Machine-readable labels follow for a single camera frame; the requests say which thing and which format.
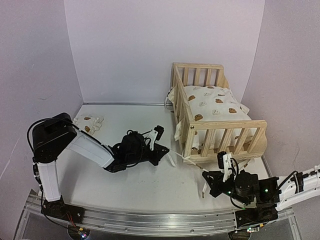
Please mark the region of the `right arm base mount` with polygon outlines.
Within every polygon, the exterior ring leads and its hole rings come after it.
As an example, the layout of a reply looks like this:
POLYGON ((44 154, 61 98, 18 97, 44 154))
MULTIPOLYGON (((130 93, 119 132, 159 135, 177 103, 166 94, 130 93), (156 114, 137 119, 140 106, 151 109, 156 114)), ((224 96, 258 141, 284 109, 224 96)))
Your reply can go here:
POLYGON ((257 206, 235 212, 235 227, 241 229, 251 225, 265 224, 278 219, 274 205, 257 206))

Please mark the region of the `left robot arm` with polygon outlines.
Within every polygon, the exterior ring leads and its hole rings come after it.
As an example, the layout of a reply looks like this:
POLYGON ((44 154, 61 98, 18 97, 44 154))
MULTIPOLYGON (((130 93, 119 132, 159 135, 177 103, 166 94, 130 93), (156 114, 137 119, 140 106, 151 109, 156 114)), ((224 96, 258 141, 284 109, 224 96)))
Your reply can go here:
POLYGON ((164 133, 160 125, 145 132, 128 130, 120 143, 105 145, 72 123, 63 112, 34 122, 27 130, 27 142, 33 153, 34 177, 49 202, 48 211, 57 219, 67 214, 59 188, 57 160, 64 150, 71 150, 110 173, 135 167, 143 162, 158 166, 169 149, 157 143, 164 133))

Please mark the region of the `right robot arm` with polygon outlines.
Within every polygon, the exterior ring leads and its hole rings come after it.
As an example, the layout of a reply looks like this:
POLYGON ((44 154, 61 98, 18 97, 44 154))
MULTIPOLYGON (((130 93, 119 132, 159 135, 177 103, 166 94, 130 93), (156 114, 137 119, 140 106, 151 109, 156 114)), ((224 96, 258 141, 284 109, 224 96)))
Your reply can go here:
POLYGON ((229 197, 231 204, 240 210, 250 208, 252 218, 262 222, 268 217, 272 208, 281 211, 299 202, 320 195, 320 167, 306 171, 293 171, 287 176, 274 176, 259 179, 256 173, 244 169, 236 171, 231 168, 231 175, 223 181, 222 171, 203 171, 202 176, 209 187, 209 194, 217 198, 220 195, 229 197))

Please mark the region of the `wooden pet bed frame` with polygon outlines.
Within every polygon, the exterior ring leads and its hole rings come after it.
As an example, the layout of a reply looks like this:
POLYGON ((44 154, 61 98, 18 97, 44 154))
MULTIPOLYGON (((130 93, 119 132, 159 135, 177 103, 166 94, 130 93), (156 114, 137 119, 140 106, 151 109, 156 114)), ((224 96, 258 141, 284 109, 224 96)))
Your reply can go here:
POLYGON ((182 116, 186 117, 186 130, 182 140, 178 140, 184 163, 210 163, 217 160, 221 151, 231 153, 236 160, 243 161, 261 157, 267 148, 267 122, 265 120, 194 121, 191 107, 184 91, 186 86, 221 87, 229 90, 224 66, 220 64, 177 63, 172 64, 170 91, 176 87, 172 104, 174 120, 177 125, 182 116), (234 130, 240 129, 235 144, 229 145, 234 130), (204 144, 200 154, 191 154, 195 131, 205 130, 204 144), (218 148, 211 149, 216 130, 224 130, 218 148))

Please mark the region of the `bear print cushion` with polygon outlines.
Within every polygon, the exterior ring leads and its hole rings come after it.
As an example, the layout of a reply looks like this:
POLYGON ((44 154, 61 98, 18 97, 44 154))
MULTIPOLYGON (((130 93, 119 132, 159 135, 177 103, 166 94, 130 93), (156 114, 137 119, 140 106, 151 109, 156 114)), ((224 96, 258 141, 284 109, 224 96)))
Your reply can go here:
MULTIPOLYGON (((175 101, 175 92, 176 87, 174 87, 166 97, 166 103, 169 100, 172 104, 175 101)), ((219 86, 185 86, 183 87, 184 92, 186 93, 187 100, 191 109, 192 119, 195 122, 203 121, 247 121, 251 120, 248 116, 249 108, 245 105, 239 103, 234 97, 232 91, 228 88, 222 88, 219 86)), ((182 116, 177 121, 175 127, 174 140, 179 141, 183 140, 183 137, 186 137, 186 116, 182 116)), ((234 145, 241 130, 233 130, 231 140, 229 145, 234 145)), ((205 130, 195 131, 195 137, 192 141, 191 154, 198 154, 202 150, 205 140, 205 130)), ((213 142, 210 145, 211 149, 218 148, 221 143, 221 138, 223 136, 224 130, 216 130, 213 136, 213 142)))

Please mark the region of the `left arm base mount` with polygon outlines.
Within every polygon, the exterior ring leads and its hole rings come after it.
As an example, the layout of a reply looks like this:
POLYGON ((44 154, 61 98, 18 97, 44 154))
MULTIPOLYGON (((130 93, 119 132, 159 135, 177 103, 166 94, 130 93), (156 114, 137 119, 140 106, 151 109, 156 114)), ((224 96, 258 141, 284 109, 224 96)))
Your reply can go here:
POLYGON ((45 199, 41 212, 48 217, 80 224, 83 221, 85 209, 80 206, 66 204, 61 196, 59 200, 55 201, 47 201, 45 199))

